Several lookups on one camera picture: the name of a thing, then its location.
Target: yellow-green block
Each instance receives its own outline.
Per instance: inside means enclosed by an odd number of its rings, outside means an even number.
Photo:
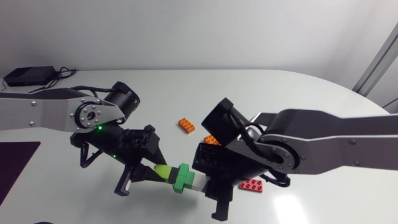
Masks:
[[[172,167],[168,165],[158,164],[155,166],[155,172],[163,178],[166,182],[169,181],[170,172],[172,171]]]

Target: power adapter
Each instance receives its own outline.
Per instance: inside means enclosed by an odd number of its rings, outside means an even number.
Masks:
[[[53,66],[17,68],[4,81],[9,86],[47,85],[57,74]]]

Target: cable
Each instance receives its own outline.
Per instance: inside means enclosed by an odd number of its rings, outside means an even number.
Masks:
[[[397,100],[398,100],[398,98],[394,99],[394,100],[391,101],[390,103],[388,103],[388,104],[386,104],[385,106],[383,106],[383,108],[385,108],[386,106],[390,105],[391,103],[393,103],[393,102],[395,102],[395,101],[397,101]]]
[[[259,131],[261,132],[261,134],[264,132],[264,130],[263,130],[263,128],[260,126],[260,124],[248,123],[248,124],[246,124],[244,127],[248,127],[248,126],[254,126],[254,127],[258,128]]]
[[[241,122],[241,120],[238,118],[238,116],[231,110],[229,110],[229,114],[232,116],[236,124],[239,126],[243,141],[249,146],[249,148],[258,156],[261,157],[267,156],[266,154],[261,152],[259,148],[257,148],[253,138],[250,137],[250,135],[248,134],[247,130],[244,128],[244,125]]]
[[[250,135],[248,134],[248,131],[244,128],[245,126],[253,125],[253,126],[259,128],[263,132],[261,126],[259,126],[258,124],[254,124],[254,123],[248,123],[246,125],[243,125],[241,120],[238,118],[238,116],[233,111],[229,110],[228,112],[232,116],[232,118],[235,120],[236,124],[239,126],[242,138],[243,138],[244,142],[246,143],[246,145],[249,146],[249,148],[258,156],[261,156],[261,157],[268,156],[267,154],[264,154],[263,152],[260,151],[260,149],[254,143],[253,138],[250,137]],[[263,178],[264,180],[266,180],[266,182],[270,182],[279,187],[288,187],[290,185],[290,178],[288,178],[286,174],[274,171],[272,169],[269,169],[269,172],[275,177],[275,179],[268,177],[265,174],[261,174],[260,177]]]
[[[3,85],[4,88],[3,88],[1,91],[6,90],[7,87],[6,87],[5,84],[4,84],[4,80],[2,80],[2,85]]]
[[[265,174],[261,174],[260,177],[263,178],[264,180],[266,180],[266,182],[270,182],[270,183],[275,184],[276,186],[279,186],[279,187],[288,187],[288,186],[290,186],[290,178],[288,178],[288,177],[286,177],[285,182],[281,182],[281,181],[279,181],[277,179],[274,179],[274,178],[271,178],[271,177],[269,177],[269,176],[267,176]]]
[[[115,89],[104,89],[104,88],[97,88],[97,87],[91,87],[91,86],[74,86],[71,87],[72,90],[89,90],[89,91],[98,91],[102,93],[111,93],[113,91],[116,91]]]
[[[37,92],[37,91],[40,91],[40,90],[46,90],[46,89],[52,88],[60,80],[71,77],[72,75],[76,74],[77,71],[78,71],[77,69],[69,69],[67,67],[62,67],[46,86],[40,87],[40,88],[38,88],[36,90],[33,90],[33,91],[30,91],[28,93],[34,93],[34,92]],[[66,72],[70,72],[70,74],[63,76],[63,74],[66,73]]]

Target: orange lego brick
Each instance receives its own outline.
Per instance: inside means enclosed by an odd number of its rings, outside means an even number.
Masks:
[[[185,118],[178,121],[178,125],[188,134],[195,130],[195,126]]]
[[[216,138],[214,138],[214,136],[212,136],[212,135],[209,135],[209,136],[206,136],[205,138],[204,138],[204,141],[205,141],[205,143],[207,143],[207,144],[216,144],[216,145],[221,145],[218,141],[217,141],[217,139]]]

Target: lego brick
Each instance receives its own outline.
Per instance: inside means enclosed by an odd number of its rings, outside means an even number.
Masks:
[[[192,189],[192,183],[194,178],[195,178],[195,173],[188,171],[187,175],[185,176],[184,187]]]
[[[204,142],[207,143],[207,144],[216,144],[216,145],[219,145],[219,146],[221,145],[221,144],[217,141],[217,139],[214,138],[214,136],[212,136],[212,135],[206,136],[203,140],[204,140]]]
[[[175,193],[182,194],[182,191],[184,190],[184,182],[185,176],[178,175],[177,180],[175,180],[175,183],[173,184],[173,190]]]
[[[210,177],[207,177],[204,174],[195,173],[191,190],[203,192],[203,188],[205,187],[208,180],[210,180]]]
[[[189,170],[189,165],[188,164],[181,164],[178,168],[179,168],[179,170],[178,170],[178,174],[179,175],[182,175],[182,176],[186,176],[187,175],[187,172]]]
[[[172,167],[172,170],[169,175],[169,184],[174,184],[175,181],[177,180],[178,176],[178,168]]]
[[[250,190],[254,192],[262,192],[262,181],[249,179],[241,184],[239,184],[239,189]]]
[[[172,167],[168,165],[158,164],[155,166],[155,172],[163,178],[166,182],[169,180],[170,173],[172,171]]]
[[[195,130],[195,126],[186,118],[182,118],[178,121],[178,125],[188,134]]]

